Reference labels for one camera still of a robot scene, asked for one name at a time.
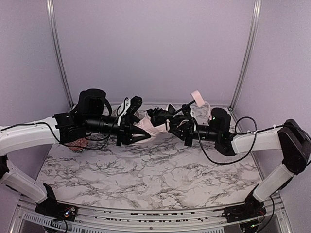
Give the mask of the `pink and black umbrella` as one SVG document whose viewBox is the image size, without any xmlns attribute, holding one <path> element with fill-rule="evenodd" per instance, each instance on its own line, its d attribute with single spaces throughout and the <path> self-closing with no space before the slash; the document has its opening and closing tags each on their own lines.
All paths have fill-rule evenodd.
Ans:
<svg viewBox="0 0 311 233">
<path fill-rule="evenodd" d="M 208 109 L 207 112 L 208 119 L 211 120 L 212 119 L 211 106 L 207 101 L 203 99 L 201 93 L 198 90 L 196 90 L 191 93 L 191 97 L 193 101 L 191 103 L 186 104 L 186 106 L 191 106 L 194 103 L 199 108 L 206 106 Z M 176 115 L 180 115 L 179 112 L 181 112 L 182 109 L 183 109 L 182 107 L 180 109 L 176 109 L 171 104 L 168 104 L 165 109 L 162 108 L 148 109 L 145 111 L 145 116 L 134 125 L 144 129 L 151 136 L 150 140 L 148 141 L 150 142 L 154 140 L 158 135 L 163 133 L 169 133 L 170 130 L 173 130 L 171 128 L 171 120 L 173 120 L 173 118 Z"/>
</svg>

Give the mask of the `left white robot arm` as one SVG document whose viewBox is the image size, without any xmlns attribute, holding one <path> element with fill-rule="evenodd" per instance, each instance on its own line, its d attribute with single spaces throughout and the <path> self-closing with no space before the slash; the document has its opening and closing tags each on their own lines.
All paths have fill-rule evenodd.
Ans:
<svg viewBox="0 0 311 233">
<path fill-rule="evenodd" d="M 0 129 L 0 182 L 31 198 L 38 208 L 55 211 L 59 208 L 52 188 L 39 183 L 20 171 L 7 154 L 13 151 L 59 143 L 70 143 L 86 137 L 87 133 L 115 135 L 117 145 L 149 139 L 145 130 L 135 126 L 139 119 L 134 116 L 142 105 L 141 97 L 125 98 L 121 112 L 112 117 L 112 108 L 106 93 L 100 89 L 88 89 L 79 95 L 77 105 L 67 113 L 30 123 L 20 123 Z"/>
</svg>

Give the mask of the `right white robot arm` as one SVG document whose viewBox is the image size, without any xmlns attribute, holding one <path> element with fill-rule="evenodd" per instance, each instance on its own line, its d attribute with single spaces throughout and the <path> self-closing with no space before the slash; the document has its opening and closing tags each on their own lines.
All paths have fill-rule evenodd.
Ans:
<svg viewBox="0 0 311 233">
<path fill-rule="evenodd" d="M 263 206 L 272 194 L 284 188 L 295 175 L 310 164 L 311 137 L 293 119 L 264 130 L 233 132 L 231 116 L 222 108 L 214 108 L 207 125 L 197 123 L 189 107 L 174 111 L 171 132 L 191 146 L 193 140 L 213 141 L 218 153 L 224 156 L 243 154 L 247 157 L 254 151 L 279 150 L 283 159 L 260 184 L 245 198 L 244 212 L 254 212 Z"/>
</svg>

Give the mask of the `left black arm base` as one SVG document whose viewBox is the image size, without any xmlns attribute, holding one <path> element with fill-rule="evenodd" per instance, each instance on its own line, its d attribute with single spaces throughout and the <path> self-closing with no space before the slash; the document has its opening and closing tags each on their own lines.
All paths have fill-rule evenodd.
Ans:
<svg viewBox="0 0 311 233">
<path fill-rule="evenodd" d="M 66 204 L 59 204 L 58 206 L 52 206 L 52 207 L 42 207 L 37 205 L 35 208 L 35 212 L 55 217 L 57 219 L 64 219 L 66 221 L 74 221 L 77 215 L 77 206 L 70 206 Z"/>
</svg>

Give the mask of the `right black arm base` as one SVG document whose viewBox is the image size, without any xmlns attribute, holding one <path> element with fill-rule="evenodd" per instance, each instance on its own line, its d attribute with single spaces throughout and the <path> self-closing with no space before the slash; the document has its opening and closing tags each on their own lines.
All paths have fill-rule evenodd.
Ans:
<svg viewBox="0 0 311 233">
<path fill-rule="evenodd" d="M 245 205 L 236 205 L 224 208 L 221 217 L 224 217 L 228 223 L 247 220 L 258 216 L 263 216 L 267 213 L 264 207 L 259 207 L 255 210 L 247 209 Z"/>
</svg>

